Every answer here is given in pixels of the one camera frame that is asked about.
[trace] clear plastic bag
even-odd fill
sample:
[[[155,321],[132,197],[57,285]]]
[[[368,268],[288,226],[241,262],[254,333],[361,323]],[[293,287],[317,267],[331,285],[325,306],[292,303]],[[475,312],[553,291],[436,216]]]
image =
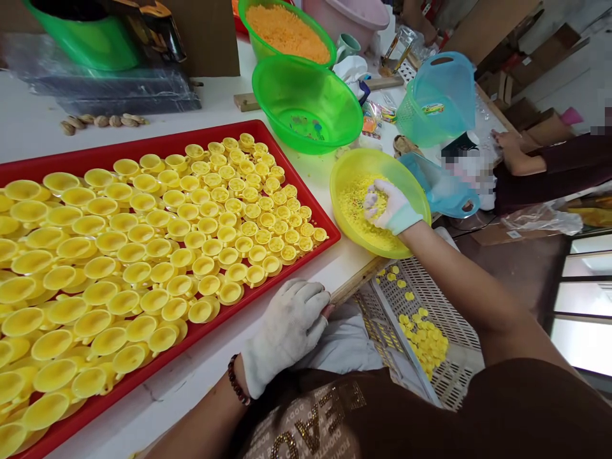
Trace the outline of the clear plastic bag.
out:
[[[583,226],[582,217],[578,214],[556,210],[559,204],[557,201],[551,201],[517,210],[513,214],[502,218],[502,223],[509,230],[560,231],[568,236],[579,233]]]

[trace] white work glove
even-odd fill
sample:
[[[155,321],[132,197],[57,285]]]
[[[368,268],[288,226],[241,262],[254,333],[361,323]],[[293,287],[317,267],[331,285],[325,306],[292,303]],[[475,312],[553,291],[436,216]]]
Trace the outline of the white work glove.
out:
[[[291,279],[280,287],[263,314],[261,328],[242,351],[251,398],[259,398],[278,373],[314,349],[327,327],[321,311],[330,300],[318,282]]]
[[[377,228],[390,230],[394,236],[397,236],[403,230],[410,228],[413,224],[423,220],[421,214],[417,214],[408,199],[394,185],[384,180],[374,180],[374,185],[368,189],[368,194],[363,202],[365,208],[365,218],[370,221],[376,215],[378,208],[376,203],[378,195],[374,192],[374,188],[382,191],[389,197],[387,207],[380,217],[372,221],[372,224]]]

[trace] yellow plastic bowl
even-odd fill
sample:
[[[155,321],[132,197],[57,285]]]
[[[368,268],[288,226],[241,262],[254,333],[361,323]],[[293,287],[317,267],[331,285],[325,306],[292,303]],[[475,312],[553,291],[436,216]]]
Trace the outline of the yellow plastic bowl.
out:
[[[408,248],[384,251],[366,242],[353,229],[342,213],[340,209],[342,190],[349,187],[357,176],[366,174],[380,174],[386,177],[389,182],[397,186],[406,195],[413,209],[423,216],[427,224],[432,224],[432,214],[429,210],[425,192],[410,171],[386,153],[370,149],[356,149],[345,153],[331,171],[331,204],[333,205],[333,215],[336,222],[349,239],[370,252],[393,259],[411,257],[412,252]]]

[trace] green bowl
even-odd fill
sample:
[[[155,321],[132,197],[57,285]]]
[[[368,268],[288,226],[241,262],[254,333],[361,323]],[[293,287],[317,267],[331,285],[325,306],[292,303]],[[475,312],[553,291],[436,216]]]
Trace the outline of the green bowl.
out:
[[[330,60],[323,64],[324,67],[332,67],[336,63],[336,45],[333,40],[327,35],[327,32],[323,30],[323,28],[310,16],[304,13],[301,9],[296,8],[293,5],[285,3],[283,0],[240,0],[238,3],[238,14],[240,14],[240,19],[242,23],[246,26],[249,31],[249,38],[251,39],[251,46],[253,47],[253,52],[255,53],[255,57],[257,57],[257,61],[262,61],[266,57],[270,57],[273,55],[282,54],[276,48],[271,47],[265,41],[263,41],[259,35],[255,33],[252,29],[249,21],[247,21],[247,10],[251,6],[263,5],[263,6],[272,6],[272,5],[281,5],[283,8],[294,13],[298,18],[304,22],[307,26],[309,26],[321,39],[323,44],[330,52]]]
[[[329,153],[361,133],[363,114],[353,92],[308,59],[268,57],[255,67],[252,84],[276,135],[301,153]]]

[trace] yellow granules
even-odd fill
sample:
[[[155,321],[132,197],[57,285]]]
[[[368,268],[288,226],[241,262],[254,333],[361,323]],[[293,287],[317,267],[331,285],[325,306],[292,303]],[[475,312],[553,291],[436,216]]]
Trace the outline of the yellow granules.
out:
[[[247,22],[263,41],[282,54],[305,57],[318,64],[330,60],[330,51],[319,36],[280,5],[251,6],[247,10]]]
[[[393,236],[388,229],[376,228],[364,216],[363,202],[365,195],[375,179],[387,180],[380,174],[365,174],[356,177],[340,194],[340,210],[353,230],[364,241],[380,250],[394,251],[403,247],[400,240]],[[378,194],[376,203],[378,211],[373,220],[378,218],[387,206],[387,196],[380,191],[376,191],[376,193]]]

